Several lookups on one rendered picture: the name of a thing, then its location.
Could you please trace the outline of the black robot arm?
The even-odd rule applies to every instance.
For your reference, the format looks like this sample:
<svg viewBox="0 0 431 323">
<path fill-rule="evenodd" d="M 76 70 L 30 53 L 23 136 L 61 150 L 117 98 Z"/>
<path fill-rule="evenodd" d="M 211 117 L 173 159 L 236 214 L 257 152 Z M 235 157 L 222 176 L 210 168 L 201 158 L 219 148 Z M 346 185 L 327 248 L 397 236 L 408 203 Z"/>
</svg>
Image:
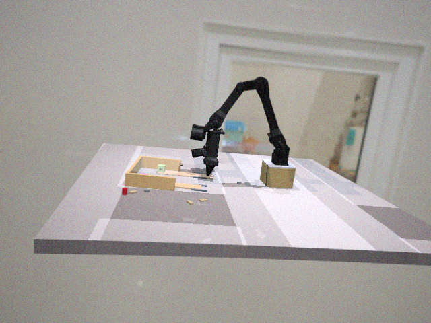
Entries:
<svg viewBox="0 0 431 323">
<path fill-rule="evenodd" d="M 271 100 L 269 98 L 268 80 L 261 76 L 252 81 L 239 82 L 227 100 L 223 103 L 222 107 L 220 107 L 214 114 L 211 115 L 209 122 L 205 124 L 205 126 L 193 124 L 190 139 L 202 141 L 205 139 L 207 132 L 207 142 L 218 144 L 220 141 L 220 134 L 225 134 L 222 128 L 220 130 L 218 128 L 221 127 L 228 111 L 240 97 L 242 92 L 250 90 L 257 91 L 265 111 L 267 122 L 269 124 L 269 142 L 276 148 L 273 150 L 271 162 L 274 165 L 288 166 L 288 155 L 290 148 L 286 145 L 286 140 L 284 139 L 284 136 L 277 125 L 273 107 L 271 105 Z M 213 130 L 210 131 L 211 129 Z M 191 152 L 192 157 L 207 157 L 205 156 L 205 154 L 207 154 L 205 146 L 203 146 L 203 148 L 192 149 Z"/>
</svg>

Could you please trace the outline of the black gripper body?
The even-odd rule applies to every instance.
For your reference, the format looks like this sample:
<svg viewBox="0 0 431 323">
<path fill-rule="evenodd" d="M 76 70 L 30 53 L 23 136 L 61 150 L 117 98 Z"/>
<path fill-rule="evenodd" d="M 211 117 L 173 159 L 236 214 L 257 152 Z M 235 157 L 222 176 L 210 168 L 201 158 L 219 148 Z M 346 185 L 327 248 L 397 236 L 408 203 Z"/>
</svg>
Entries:
<svg viewBox="0 0 431 323">
<path fill-rule="evenodd" d="M 206 142 L 205 146 L 207 150 L 207 154 L 205 154 L 205 156 L 207 157 L 204 158 L 204 164 L 218 166 L 219 161 L 217 157 L 218 157 L 219 144 Z"/>
</svg>

